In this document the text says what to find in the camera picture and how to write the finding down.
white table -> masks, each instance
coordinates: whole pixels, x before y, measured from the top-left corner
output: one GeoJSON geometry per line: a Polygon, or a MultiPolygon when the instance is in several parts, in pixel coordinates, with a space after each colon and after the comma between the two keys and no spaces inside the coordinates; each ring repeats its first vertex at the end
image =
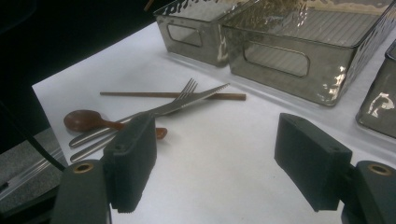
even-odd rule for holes
{"type": "MultiPolygon", "coordinates": [[[[168,135],[142,200],[132,214],[112,211],[113,223],[341,223],[338,211],[315,213],[274,160],[279,113],[310,120],[353,150],[352,164],[372,160],[396,167],[396,139],[355,121],[366,92],[396,38],[394,30],[335,107],[314,105],[217,68],[168,53],[156,24],[33,86],[66,159],[77,136],[63,124],[77,109],[117,120],[171,101],[101,96],[100,91],[181,91],[192,77],[205,91],[244,92],[245,102],[201,101],[156,119],[168,135]]],[[[102,151],[87,159],[99,159],[102,151]]]]}

metal fork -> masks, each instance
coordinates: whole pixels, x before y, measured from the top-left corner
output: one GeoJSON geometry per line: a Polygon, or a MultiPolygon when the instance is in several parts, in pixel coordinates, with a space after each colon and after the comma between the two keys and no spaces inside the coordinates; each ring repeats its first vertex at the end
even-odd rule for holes
{"type": "MultiPolygon", "coordinates": [[[[186,86],[184,87],[184,89],[181,91],[180,95],[174,101],[184,99],[184,98],[188,97],[190,94],[194,93],[197,85],[198,85],[198,83],[196,83],[196,81],[191,78],[189,80],[189,82],[186,84],[186,86]]],[[[134,114],[134,115],[128,117],[127,119],[129,121],[130,119],[134,118],[137,115],[142,115],[144,113],[152,113],[152,112],[153,112],[152,110],[140,112],[140,113],[137,113],[137,114],[134,114]]],[[[116,134],[117,134],[117,132],[114,132],[110,136],[92,144],[89,147],[82,149],[80,152],[71,156],[70,161],[71,162],[80,161],[80,160],[86,158],[87,156],[91,155],[92,153],[96,152],[97,150],[101,149],[102,147],[105,147],[109,142],[111,142],[111,140],[116,136],[116,134]]]]}

wooden spoon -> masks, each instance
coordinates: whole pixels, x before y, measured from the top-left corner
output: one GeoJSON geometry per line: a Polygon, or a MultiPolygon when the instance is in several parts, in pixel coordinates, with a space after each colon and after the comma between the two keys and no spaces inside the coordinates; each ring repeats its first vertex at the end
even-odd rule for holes
{"type": "MultiPolygon", "coordinates": [[[[64,126],[71,131],[87,132],[100,127],[121,130],[125,124],[102,119],[100,114],[93,110],[75,110],[64,117],[64,126]]],[[[165,128],[156,128],[157,139],[165,138],[167,133],[165,128]]]]}

gray translucent container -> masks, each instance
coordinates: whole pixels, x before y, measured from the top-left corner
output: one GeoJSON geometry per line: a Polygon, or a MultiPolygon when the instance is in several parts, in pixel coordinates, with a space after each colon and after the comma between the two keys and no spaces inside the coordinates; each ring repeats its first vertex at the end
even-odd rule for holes
{"type": "Polygon", "coordinates": [[[231,71],[335,105],[393,29],[394,5],[391,0],[257,1],[223,24],[231,71]]]}
{"type": "Polygon", "coordinates": [[[357,122],[396,138],[396,40],[385,53],[375,80],[356,116],[357,122]]]}
{"type": "Polygon", "coordinates": [[[228,63],[221,24],[248,0],[177,0],[154,12],[169,52],[215,66],[228,63]]]}

utensil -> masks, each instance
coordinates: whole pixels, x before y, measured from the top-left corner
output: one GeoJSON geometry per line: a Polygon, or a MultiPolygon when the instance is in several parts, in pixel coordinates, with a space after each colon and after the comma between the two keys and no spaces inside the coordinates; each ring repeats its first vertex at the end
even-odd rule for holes
{"type": "MultiPolygon", "coordinates": [[[[141,115],[142,113],[150,113],[153,114],[154,117],[159,117],[159,116],[163,116],[166,115],[168,113],[174,112],[176,110],[179,110],[185,106],[191,105],[192,103],[201,100],[201,99],[205,99],[206,97],[209,97],[210,95],[213,95],[214,93],[216,93],[217,91],[220,91],[222,89],[224,89],[225,87],[227,87],[229,84],[225,84],[219,87],[216,87],[214,89],[208,90],[208,91],[203,91],[199,94],[196,95],[192,95],[192,96],[188,96],[184,99],[180,99],[178,101],[174,101],[172,103],[169,103],[167,105],[162,105],[159,106],[157,108],[145,111],[145,112],[140,112],[137,114],[134,114],[131,116],[131,119],[133,119],[134,117],[141,115]]],[[[81,150],[80,152],[74,154],[72,157],[70,157],[70,161],[71,162],[75,162],[75,161],[80,161],[82,159],[84,159],[85,157],[91,155],[93,152],[99,150],[100,148],[106,146],[109,142],[111,142],[111,140],[116,136],[115,133],[111,134],[110,136],[96,142],[95,144],[86,147],[85,149],[81,150]]]]}
{"type": "MultiPolygon", "coordinates": [[[[177,97],[173,102],[175,102],[175,101],[177,101],[177,100],[179,100],[179,99],[182,99],[182,98],[186,97],[188,94],[194,92],[194,90],[195,90],[195,88],[196,88],[197,85],[198,85],[198,84],[191,78],[191,79],[189,80],[189,82],[186,84],[186,86],[183,88],[183,90],[181,91],[182,94],[180,94],[180,96],[177,97]]],[[[132,118],[132,116],[127,117],[127,118],[125,118],[125,119],[117,120],[116,122],[126,123],[126,122],[128,122],[131,118],[132,118]]],[[[113,130],[111,130],[111,129],[109,129],[109,128],[102,128],[102,129],[92,130],[92,131],[90,131],[90,132],[81,134],[81,135],[75,137],[74,139],[72,139],[72,140],[70,141],[70,143],[69,143],[69,146],[70,146],[70,147],[78,147],[78,146],[81,146],[82,144],[84,144],[84,143],[90,141],[91,139],[93,139],[93,138],[95,138],[95,137],[101,136],[101,135],[106,134],[106,133],[111,133],[112,131],[113,131],[113,130]]]]}
{"type": "MultiPolygon", "coordinates": [[[[101,115],[93,110],[75,110],[64,117],[64,126],[75,132],[87,132],[95,128],[108,127],[121,130],[125,124],[102,119],[101,115]]],[[[167,130],[156,128],[157,139],[164,139],[167,130]]]]}
{"type": "MultiPolygon", "coordinates": [[[[176,98],[180,95],[179,92],[124,92],[124,91],[101,91],[101,95],[109,96],[138,96],[138,97],[162,97],[162,98],[176,98]]],[[[206,99],[210,100],[236,100],[246,101],[247,96],[244,93],[216,93],[206,99]]]]}

